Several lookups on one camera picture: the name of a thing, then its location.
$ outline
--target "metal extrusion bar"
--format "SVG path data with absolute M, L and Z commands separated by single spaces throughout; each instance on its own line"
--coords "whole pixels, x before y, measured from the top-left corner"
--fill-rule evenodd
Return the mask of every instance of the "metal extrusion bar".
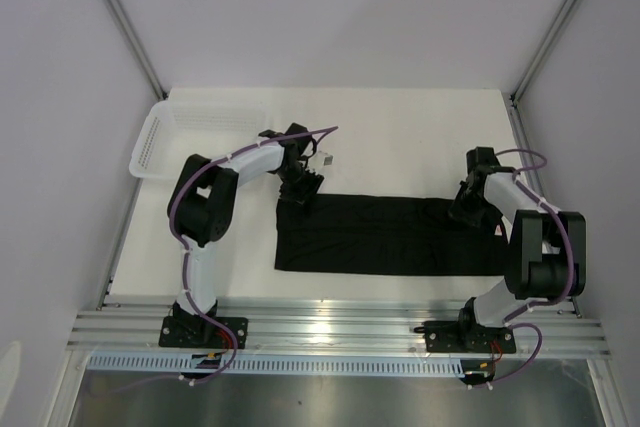
M 133 28 L 133 24 L 129 20 L 127 13 L 122 6 L 122 2 L 120 0 L 104 0 L 111 17 L 114 22 L 118 26 L 124 40 L 131 51 L 136 63 L 142 70 L 151 90 L 158 98 L 158 100 L 165 99 L 167 97 L 166 92 L 162 88 L 160 84 L 160 80 L 156 75 L 156 72 L 149 61 L 149 56 L 147 55 L 144 47 L 142 46 L 142 42 L 140 38 L 136 34 L 135 29 Z
M 193 352 L 157 346 L 162 319 L 170 305 L 138 307 L 106 305 L 102 311 L 80 312 L 68 348 L 101 351 Z M 220 299 L 219 314 L 249 319 L 246 350 L 252 355 L 425 356 L 422 336 L 413 328 L 424 320 L 454 320 L 462 302 L 382 303 L 349 301 L 280 301 Z M 600 323 L 577 319 L 571 302 L 522 316 L 543 332 L 541 358 L 608 358 Z M 537 337 L 527 329 L 515 331 L 518 353 L 526 358 Z M 429 357 L 452 357 L 429 354 Z M 482 357 L 460 354 L 457 358 Z
M 67 427 L 71 423 L 73 406 L 76 403 L 89 355 L 86 352 L 67 352 L 66 368 L 58 389 L 53 409 L 42 425 Z
M 580 0 L 564 0 L 562 2 L 562 5 L 556 13 L 553 22 L 542 38 L 540 45 L 538 45 L 533 59 L 531 59 L 531 62 L 525 69 L 524 74 L 520 78 L 520 81 L 515 88 L 515 91 L 513 93 L 513 102 L 516 106 L 522 99 L 524 93 L 527 91 L 527 88 L 531 84 L 533 78 L 544 64 L 556 41 L 562 35 L 562 32 L 571 19 L 571 16 L 576 11 L 579 2 Z
M 124 218 L 122 219 L 120 227 L 118 228 L 118 234 L 116 235 L 115 243 L 109 260 L 109 268 L 105 270 L 105 273 L 103 274 L 103 279 L 100 284 L 100 295 L 92 305 L 92 307 L 96 309 L 102 306 L 102 304 L 104 303 L 104 299 L 108 295 L 109 289 L 111 288 L 111 282 L 113 282 L 113 277 L 115 276 L 118 262 L 120 261 L 120 255 L 122 254 L 122 248 L 124 247 L 124 239 L 127 236 L 129 224 L 131 224 L 131 218 L 133 217 L 133 211 L 135 210 L 136 202 L 138 201 L 138 194 L 140 193 L 141 186 L 142 179 L 136 179 L 133 192 L 131 193 L 131 198 L 129 199 L 129 203 L 127 204 Z
M 611 360 L 588 360 L 591 379 L 607 427 L 630 425 Z

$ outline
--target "white table surface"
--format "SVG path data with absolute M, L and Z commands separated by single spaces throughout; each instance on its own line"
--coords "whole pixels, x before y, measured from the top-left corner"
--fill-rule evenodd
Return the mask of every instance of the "white table surface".
M 170 100 L 259 101 L 274 130 L 339 125 L 321 150 L 334 156 L 321 192 L 453 198 L 476 146 L 515 147 L 497 90 L 173 89 Z M 503 163 L 520 166 L 517 155 Z M 145 180 L 111 295 L 176 295 L 180 245 L 166 208 L 174 182 Z M 239 189 L 233 222 L 220 241 L 216 293 L 227 297 L 345 300 L 466 300 L 498 277 L 393 277 L 282 272 L 273 267 L 280 181 L 264 175 Z

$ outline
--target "black cloth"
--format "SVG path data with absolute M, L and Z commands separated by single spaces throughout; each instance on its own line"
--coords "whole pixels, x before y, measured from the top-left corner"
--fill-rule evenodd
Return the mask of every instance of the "black cloth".
M 275 267 L 376 275 L 502 275 L 495 225 L 451 220 L 447 199 L 318 194 L 304 210 L 278 202 Z

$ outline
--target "small white object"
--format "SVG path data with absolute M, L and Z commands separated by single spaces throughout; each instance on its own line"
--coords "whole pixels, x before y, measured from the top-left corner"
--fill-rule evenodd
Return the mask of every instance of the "small white object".
M 319 150 L 309 159 L 308 167 L 312 172 L 319 174 L 325 167 L 329 167 L 331 164 L 333 164 L 333 155 Z
M 131 154 L 134 177 L 177 180 L 192 154 L 211 159 L 255 142 L 268 126 L 265 106 L 164 100 L 149 112 Z
M 11 342 L 0 353 L 0 420 L 20 374 L 21 354 L 22 345 L 18 341 Z

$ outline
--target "white plastic basket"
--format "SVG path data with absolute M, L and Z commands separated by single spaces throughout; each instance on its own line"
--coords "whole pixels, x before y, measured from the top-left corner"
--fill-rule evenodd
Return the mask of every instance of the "white plastic basket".
M 254 141 L 267 122 L 261 105 L 159 102 L 142 126 L 129 171 L 143 179 L 177 180 L 190 155 L 221 157 Z

